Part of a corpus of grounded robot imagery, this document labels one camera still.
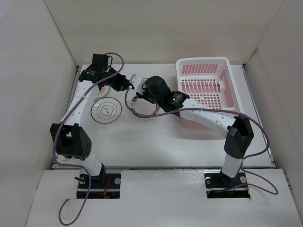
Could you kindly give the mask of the partly hidden orange plate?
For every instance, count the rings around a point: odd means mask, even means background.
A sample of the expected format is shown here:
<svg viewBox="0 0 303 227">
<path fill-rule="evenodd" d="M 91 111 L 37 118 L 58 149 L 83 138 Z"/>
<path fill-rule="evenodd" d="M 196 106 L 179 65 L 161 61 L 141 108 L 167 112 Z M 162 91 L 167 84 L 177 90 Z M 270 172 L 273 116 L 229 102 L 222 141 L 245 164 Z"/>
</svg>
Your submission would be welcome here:
<svg viewBox="0 0 303 227">
<path fill-rule="evenodd" d="M 103 86 L 100 91 L 98 92 L 97 96 L 95 97 L 95 100 L 100 100 L 104 98 L 110 91 L 110 86 Z"/>
</svg>

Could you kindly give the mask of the green red rimmed plate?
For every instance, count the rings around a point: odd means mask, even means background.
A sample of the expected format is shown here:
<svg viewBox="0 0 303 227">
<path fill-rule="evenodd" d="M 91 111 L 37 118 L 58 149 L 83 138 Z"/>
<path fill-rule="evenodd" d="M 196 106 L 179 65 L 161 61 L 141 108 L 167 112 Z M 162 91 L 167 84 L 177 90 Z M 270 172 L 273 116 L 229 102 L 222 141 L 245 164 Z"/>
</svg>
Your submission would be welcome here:
<svg viewBox="0 0 303 227">
<path fill-rule="evenodd" d="M 135 95 L 131 102 L 130 107 L 134 111 L 134 115 L 141 119 L 147 119 L 147 117 L 140 116 L 142 115 L 156 115 L 160 107 L 157 104 L 152 104 L 144 99 L 139 98 L 138 95 Z"/>
</svg>

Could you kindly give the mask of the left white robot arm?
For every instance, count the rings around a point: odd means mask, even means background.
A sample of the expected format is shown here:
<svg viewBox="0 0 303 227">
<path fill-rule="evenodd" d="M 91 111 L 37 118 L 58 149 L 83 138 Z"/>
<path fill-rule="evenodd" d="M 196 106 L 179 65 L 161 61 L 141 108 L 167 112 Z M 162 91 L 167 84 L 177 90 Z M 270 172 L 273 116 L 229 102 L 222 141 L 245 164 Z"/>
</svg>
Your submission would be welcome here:
<svg viewBox="0 0 303 227">
<path fill-rule="evenodd" d="M 53 161 L 59 166 L 81 168 L 94 187 L 106 182 L 104 166 L 92 152 L 92 141 L 84 126 L 94 99 L 103 86 L 115 91 L 125 91 L 131 86 L 125 75 L 110 68 L 108 71 L 83 70 L 78 78 L 71 105 L 59 123 L 51 125 L 53 139 Z"/>
</svg>

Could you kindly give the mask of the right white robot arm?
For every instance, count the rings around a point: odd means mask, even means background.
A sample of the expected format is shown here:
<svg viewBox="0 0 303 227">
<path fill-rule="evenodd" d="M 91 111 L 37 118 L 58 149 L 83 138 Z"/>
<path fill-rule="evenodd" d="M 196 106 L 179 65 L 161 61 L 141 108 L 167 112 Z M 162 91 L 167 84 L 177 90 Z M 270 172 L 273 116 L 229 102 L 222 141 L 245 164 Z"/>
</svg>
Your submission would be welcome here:
<svg viewBox="0 0 303 227">
<path fill-rule="evenodd" d="M 254 138 L 248 117 L 241 113 L 228 116 L 226 111 L 209 108 L 183 92 L 171 91 L 159 76 L 144 79 L 134 74 L 131 85 L 139 98 L 158 105 L 165 113 L 204 125 L 225 138 L 226 156 L 219 181 L 224 186 L 236 181 L 244 155 Z"/>
</svg>

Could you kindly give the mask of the flower emblem plate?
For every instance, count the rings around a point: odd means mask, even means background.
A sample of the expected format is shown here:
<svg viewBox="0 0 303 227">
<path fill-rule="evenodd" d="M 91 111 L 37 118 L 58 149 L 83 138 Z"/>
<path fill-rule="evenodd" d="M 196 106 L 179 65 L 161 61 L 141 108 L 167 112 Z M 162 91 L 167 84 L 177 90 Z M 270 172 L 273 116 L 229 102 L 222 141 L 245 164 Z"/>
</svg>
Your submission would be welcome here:
<svg viewBox="0 0 303 227">
<path fill-rule="evenodd" d="M 121 103 L 112 97 L 104 97 L 96 101 L 91 108 L 91 117 L 100 124 L 109 124 L 116 121 L 121 113 Z"/>
</svg>

